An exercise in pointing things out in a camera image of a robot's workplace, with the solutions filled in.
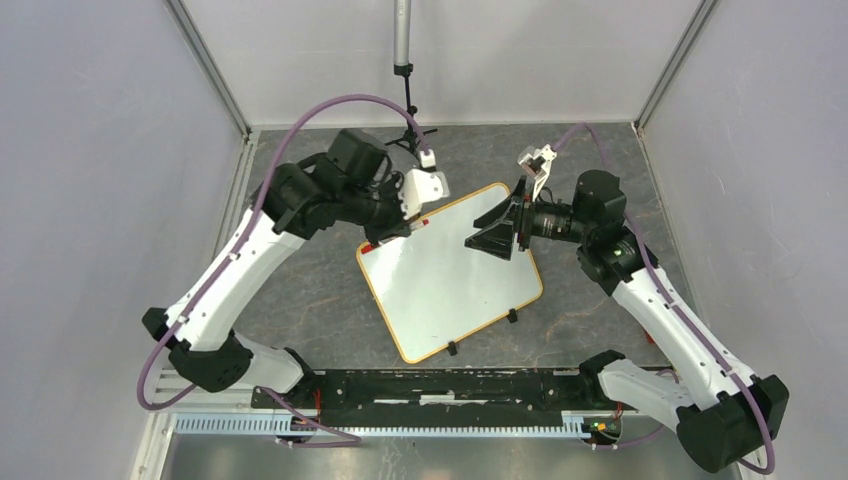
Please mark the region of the red whiteboard marker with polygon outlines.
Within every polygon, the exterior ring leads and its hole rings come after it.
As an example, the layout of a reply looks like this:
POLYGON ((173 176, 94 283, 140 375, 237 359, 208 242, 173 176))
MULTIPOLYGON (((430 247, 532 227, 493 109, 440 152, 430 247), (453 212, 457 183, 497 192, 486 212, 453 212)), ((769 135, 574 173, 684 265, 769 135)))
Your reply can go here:
POLYGON ((404 226, 400 226, 394 231, 385 232, 381 238, 377 238, 375 241, 371 241, 370 238, 367 238, 366 242, 358 247, 358 253, 368 253, 373 251, 387 243, 394 241, 396 239, 405 239, 410 237, 414 232, 423 229, 429 224, 429 221, 426 219, 415 220, 412 223, 404 226))

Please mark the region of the whiteboard with yellow edge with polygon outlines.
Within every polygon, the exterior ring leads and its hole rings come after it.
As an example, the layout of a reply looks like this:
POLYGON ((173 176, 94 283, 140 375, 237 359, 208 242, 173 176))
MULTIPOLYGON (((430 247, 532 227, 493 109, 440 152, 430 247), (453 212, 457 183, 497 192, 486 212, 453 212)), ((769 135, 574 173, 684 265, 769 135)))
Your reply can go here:
POLYGON ((359 268, 405 363, 448 350, 542 296, 531 252, 502 260, 464 245, 473 221, 509 193, 490 184, 425 215, 408 237, 358 247, 359 268))

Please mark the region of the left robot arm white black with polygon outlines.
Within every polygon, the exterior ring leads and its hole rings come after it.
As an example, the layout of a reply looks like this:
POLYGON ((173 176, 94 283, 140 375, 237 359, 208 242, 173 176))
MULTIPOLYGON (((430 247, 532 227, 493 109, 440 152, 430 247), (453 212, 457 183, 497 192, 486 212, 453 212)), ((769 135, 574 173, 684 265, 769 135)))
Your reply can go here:
POLYGON ((290 407, 306 405, 314 381, 302 360, 239 336, 234 324, 271 274, 318 231, 358 225, 371 244, 408 235, 410 180, 394 168, 387 147, 359 129, 341 130, 324 152, 276 166, 201 278, 171 306, 142 316, 154 351, 166 350, 192 388, 217 393, 245 381, 274 388, 290 407))

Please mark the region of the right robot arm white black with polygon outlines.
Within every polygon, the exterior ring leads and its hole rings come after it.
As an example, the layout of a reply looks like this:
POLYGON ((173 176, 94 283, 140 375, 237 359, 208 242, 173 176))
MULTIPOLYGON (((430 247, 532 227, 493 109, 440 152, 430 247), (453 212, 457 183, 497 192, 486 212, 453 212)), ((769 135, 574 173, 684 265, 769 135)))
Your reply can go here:
POLYGON ((651 417, 707 472, 736 463, 771 474, 787 386, 756 374, 718 341, 673 289, 626 205, 618 177, 605 170, 582 173, 567 203, 536 199, 520 180, 474 221, 465 246, 508 260, 535 238, 574 243, 585 275, 641 325, 677 373, 670 380, 608 350, 580 365, 580 400, 591 408, 619 402, 651 417))

